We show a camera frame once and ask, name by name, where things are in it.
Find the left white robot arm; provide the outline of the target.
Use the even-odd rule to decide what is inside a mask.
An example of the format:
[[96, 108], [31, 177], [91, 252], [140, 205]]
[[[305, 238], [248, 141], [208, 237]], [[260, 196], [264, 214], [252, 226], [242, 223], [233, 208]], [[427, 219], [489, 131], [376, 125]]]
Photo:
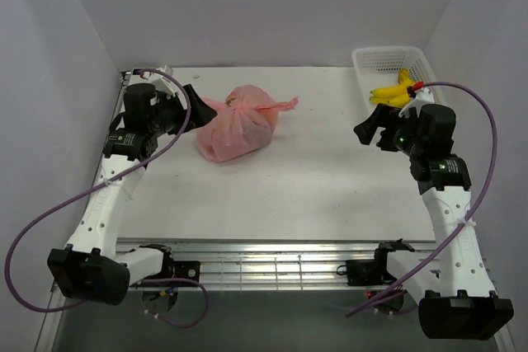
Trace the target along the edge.
[[207, 125], [216, 112], [186, 84], [191, 107], [178, 96], [152, 83], [135, 83], [125, 89], [124, 109], [111, 122], [103, 148], [102, 188], [91, 194], [80, 224], [63, 249], [51, 250], [47, 265], [67, 298], [120, 304], [128, 287], [143, 279], [169, 284], [175, 266], [169, 248], [160, 244], [139, 246], [118, 254], [116, 242], [125, 206], [144, 175], [145, 160], [153, 158], [158, 139], [178, 136]]

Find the pink plastic bag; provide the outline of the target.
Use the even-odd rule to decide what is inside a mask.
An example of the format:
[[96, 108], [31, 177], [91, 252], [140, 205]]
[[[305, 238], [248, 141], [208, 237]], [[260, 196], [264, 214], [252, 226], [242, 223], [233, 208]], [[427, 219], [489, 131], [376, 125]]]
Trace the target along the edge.
[[270, 144], [279, 114], [294, 110], [298, 98], [275, 101], [260, 87], [236, 87], [224, 101], [205, 98], [217, 115], [197, 130], [196, 143], [205, 159], [227, 162]]

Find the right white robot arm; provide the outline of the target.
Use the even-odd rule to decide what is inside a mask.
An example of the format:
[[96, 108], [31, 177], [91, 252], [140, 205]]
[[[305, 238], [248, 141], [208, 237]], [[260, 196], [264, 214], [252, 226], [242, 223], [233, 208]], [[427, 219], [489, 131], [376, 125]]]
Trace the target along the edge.
[[399, 109], [378, 105], [354, 132], [364, 145], [380, 134], [383, 151], [408, 156], [410, 172], [429, 214], [437, 248], [424, 260], [397, 240], [375, 251], [374, 277], [389, 286], [352, 310], [357, 314], [390, 301], [403, 289], [418, 307], [422, 332], [430, 339], [488, 340], [514, 315], [488, 277], [472, 220], [468, 167], [454, 155], [455, 112], [443, 105]]

